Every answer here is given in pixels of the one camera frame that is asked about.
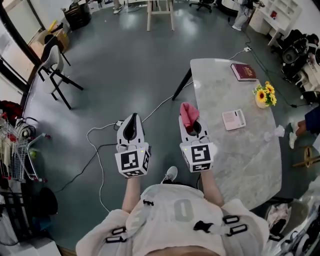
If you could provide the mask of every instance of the potted plant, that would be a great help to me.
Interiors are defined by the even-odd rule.
[[[271,104],[275,106],[277,103],[275,88],[269,83],[269,81],[265,82],[264,87],[262,87],[261,84],[258,84],[252,92],[255,95],[256,105],[261,109],[265,109]]]

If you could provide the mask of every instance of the flower pot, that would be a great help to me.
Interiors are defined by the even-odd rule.
[[[266,103],[259,101],[258,94],[255,95],[255,103],[260,109],[265,109],[266,107],[268,107]]]

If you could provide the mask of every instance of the gray floor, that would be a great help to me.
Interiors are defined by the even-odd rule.
[[[69,84],[61,90],[73,107],[69,111],[59,98],[54,101],[45,94],[42,85],[35,82],[26,104],[25,116],[39,120],[38,131],[52,135],[52,139],[38,144],[37,169],[48,179],[46,186],[56,191],[78,174],[95,150],[89,145],[86,134],[92,127],[102,127],[123,120],[133,112],[145,118],[164,99],[171,96],[196,58],[229,59],[243,50],[248,38],[243,32],[233,30],[228,16],[214,9],[196,11],[186,3],[175,4],[176,30],[171,31],[170,18],[152,18],[151,31],[146,32],[146,9],[133,13],[113,15],[104,9],[92,15],[91,22],[69,34],[70,49],[66,56],[71,67],[65,73],[85,88],[80,91]],[[247,30],[251,47],[271,71],[279,72],[280,59],[271,54],[268,39]],[[251,53],[241,53],[235,60],[254,67],[260,81],[266,74]],[[271,74],[273,85],[290,104],[303,104],[296,87]],[[309,106],[297,109],[288,106],[277,94],[278,104],[272,108],[275,122],[286,126],[290,118],[303,119]],[[176,99],[165,103],[144,124],[145,140],[152,146],[149,173],[142,178],[142,189],[159,183],[166,170],[175,165],[179,169],[178,180],[194,185],[197,175],[191,174],[182,158],[178,115],[182,102],[196,105],[192,86]],[[116,142],[112,127],[94,131],[92,142],[99,146]],[[294,161],[302,157],[301,151],[292,151],[288,134],[280,139],[282,157],[282,189],[285,197],[299,197],[315,178],[316,169],[292,169]],[[300,145],[310,141],[300,140]],[[118,173],[115,146],[100,150],[104,166],[105,183],[102,201],[110,209],[121,207],[126,180]],[[73,250],[76,242],[107,215],[99,202],[102,171],[95,158],[83,175],[65,190],[56,194],[59,210],[52,218],[50,233],[56,243]]]

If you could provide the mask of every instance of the blue shorts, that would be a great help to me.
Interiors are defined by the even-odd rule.
[[[320,106],[317,106],[304,116],[306,123],[306,130],[312,134],[320,133]]]

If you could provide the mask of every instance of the person's arm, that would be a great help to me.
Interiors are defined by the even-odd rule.
[[[140,194],[140,177],[128,178],[122,203],[122,210],[127,213],[131,213],[140,201]]]
[[[225,204],[224,197],[218,188],[212,170],[202,171],[201,181],[205,199],[216,206],[222,207]]]

